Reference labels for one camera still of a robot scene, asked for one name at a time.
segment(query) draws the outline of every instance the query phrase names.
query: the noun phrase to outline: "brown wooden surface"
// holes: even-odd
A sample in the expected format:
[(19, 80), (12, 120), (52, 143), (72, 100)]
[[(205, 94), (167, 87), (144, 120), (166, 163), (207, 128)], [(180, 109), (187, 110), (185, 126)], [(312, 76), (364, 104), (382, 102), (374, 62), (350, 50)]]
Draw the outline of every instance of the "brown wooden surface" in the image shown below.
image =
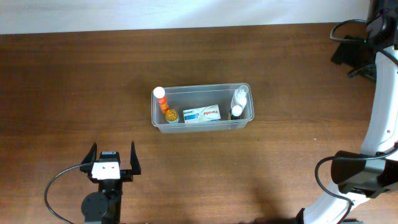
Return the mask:
[[(322, 192), (315, 164), (359, 152), (371, 115), (375, 85), (330, 62), (332, 27), (0, 36), (0, 222), (59, 223), (44, 205), (47, 182), (93, 142), (119, 151), (127, 169), (132, 140), (142, 175), (124, 184), (124, 223), (295, 216)], [(244, 129), (162, 134), (151, 124), (154, 87), (235, 82), (250, 84), (254, 97)], [(74, 170), (54, 183), (50, 204), (83, 223), (81, 201), (95, 190)], [(396, 223), (397, 200), (382, 195), (350, 217)]]

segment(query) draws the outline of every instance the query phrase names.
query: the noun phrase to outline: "white bottle cap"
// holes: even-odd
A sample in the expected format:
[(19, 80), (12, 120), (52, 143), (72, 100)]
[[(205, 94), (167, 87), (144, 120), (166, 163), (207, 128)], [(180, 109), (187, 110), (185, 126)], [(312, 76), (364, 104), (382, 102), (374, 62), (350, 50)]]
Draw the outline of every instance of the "white bottle cap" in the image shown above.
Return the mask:
[(158, 98), (158, 99), (163, 98), (164, 95), (165, 95), (165, 91), (164, 91), (163, 87), (160, 87), (160, 86), (156, 87), (156, 88), (154, 89), (154, 95), (155, 95), (155, 97)]
[(242, 112), (243, 112), (242, 107), (239, 105), (234, 106), (231, 111), (233, 116), (240, 116)]
[(245, 98), (246, 94), (249, 92), (249, 88), (247, 86), (241, 85), (238, 88), (238, 92), (236, 93), (236, 97), (238, 100)]

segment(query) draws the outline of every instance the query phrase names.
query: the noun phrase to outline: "gray plastic container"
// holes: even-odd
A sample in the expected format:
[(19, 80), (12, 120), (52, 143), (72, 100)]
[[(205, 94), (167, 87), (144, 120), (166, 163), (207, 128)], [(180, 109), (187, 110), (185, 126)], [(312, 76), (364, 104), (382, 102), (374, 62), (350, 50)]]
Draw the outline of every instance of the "gray plastic container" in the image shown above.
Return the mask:
[[(249, 93), (246, 95), (248, 103), (243, 110), (241, 119), (231, 121), (228, 120), (231, 100), (234, 91), (241, 85), (246, 85), (249, 88)], [(166, 121), (165, 115), (160, 110), (157, 99), (152, 92), (152, 124), (158, 127), (162, 133), (239, 129), (244, 128), (249, 121), (254, 119), (253, 98), (250, 86), (247, 83), (166, 87), (164, 90), (170, 109), (177, 111), (180, 121), (178, 124), (169, 124)], [(183, 110), (211, 105), (218, 105), (221, 121), (208, 121), (193, 124), (184, 123)]]

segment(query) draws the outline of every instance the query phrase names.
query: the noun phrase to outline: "cable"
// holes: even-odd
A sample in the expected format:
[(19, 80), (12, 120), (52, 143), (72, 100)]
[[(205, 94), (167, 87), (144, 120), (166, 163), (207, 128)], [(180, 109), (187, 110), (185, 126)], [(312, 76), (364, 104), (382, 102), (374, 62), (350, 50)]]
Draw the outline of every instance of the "cable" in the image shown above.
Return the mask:
[(337, 30), (337, 28), (350, 23), (350, 22), (360, 22), (360, 23), (367, 23), (367, 21), (363, 20), (363, 19), (350, 19), (344, 22), (340, 22), (339, 24), (337, 24), (337, 26), (335, 26), (331, 32), (330, 32), (330, 39), (338, 41), (338, 42), (342, 42), (342, 43), (348, 43), (348, 44), (364, 44), (366, 43), (365, 40), (349, 40), (349, 39), (341, 39), (341, 38), (336, 38), (333, 36), (333, 34), (335, 33), (335, 31)]
[(341, 222), (344, 221), (344, 219), (348, 216), (349, 212), (351, 211), (352, 206), (354, 205), (354, 202), (349, 199), (348, 197), (344, 197), (341, 195), (337, 195), (334, 194), (333, 192), (330, 192), (321, 182), (321, 180), (319, 179), (319, 168), (320, 166), (327, 162), (327, 161), (334, 161), (334, 160), (345, 160), (345, 161), (368, 161), (368, 160), (374, 160), (374, 159), (382, 159), (382, 158), (386, 158), (389, 157), (391, 155), (393, 155), (394, 153), (396, 153), (398, 151), (398, 146), (394, 147), (394, 150), (392, 150), (391, 152), (387, 153), (387, 154), (382, 154), (382, 155), (378, 155), (378, 156), (368, 156), (368, 157), (360, 157), (360, 158), (350, 158), (350, 157), (341, 157), (341, 156), (330, 156), (330, 157), (326, 157), (324, 159), (322, 159), (321, 161), (319, 161), (317, 163), (317, 165), (315, 166), (315, 179), (317, 180), (318, 185), (321, 187), (321, 189), (326, 192), (328, 195), (338, 198), (338, 199), (342, 199), (342, 200), (346, 200), (348, 202), (348, 208), (346, 213), (343, 215), (343, 217), (339, 220), (339, 222), (337, 224), (340, 224)]
[(88, 166), (88, 165), (92, 165), (91, 163), (86, 163), (86, 164), (80, 164), (80, 165), (76, 165), (70, 168), (67, 168), (66, 170), (62, 171), (61, 173), (57, 174), (55, 177), (53, 177), (53, 179), (50, 180), (50, 182), (47, 184), (45, 190), (44, 190), (44, 203), (45, 206), (47, 206), (47, 208), (50, 210), (50, 212), (57, 218), (61, 219), (62, 221), (64, 221), (65, 223), (68, 224), (73, 224), (73, 222), (67, 220), (66, 218), (63, 218), (62, 216), (58, 215), (50, 206), (49, 201), (47, 200), (47, 194), (49, 192), (49, 188), (51, 186), (51, 184), (58, 178), (60, 177), (62, 174), (71, 171), (73, 169), (79, 168), (79, 167), (83, 167), (83, 166)]

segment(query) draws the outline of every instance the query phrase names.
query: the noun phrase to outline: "white plastic bottle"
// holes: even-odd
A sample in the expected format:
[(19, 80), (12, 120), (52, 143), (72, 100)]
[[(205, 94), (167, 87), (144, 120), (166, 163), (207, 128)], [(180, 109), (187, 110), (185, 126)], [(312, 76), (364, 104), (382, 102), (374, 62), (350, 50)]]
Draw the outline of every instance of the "white plastic bottle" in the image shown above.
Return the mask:
[(244, 85), (241, 85), (237, 90), (235, 90), (231, 101), (231, 109), (234, 108), (234, 106), (239, 105), (243, 110), (248, 103), (248, 99), (246, 98), (248, 92), (249, 88)]

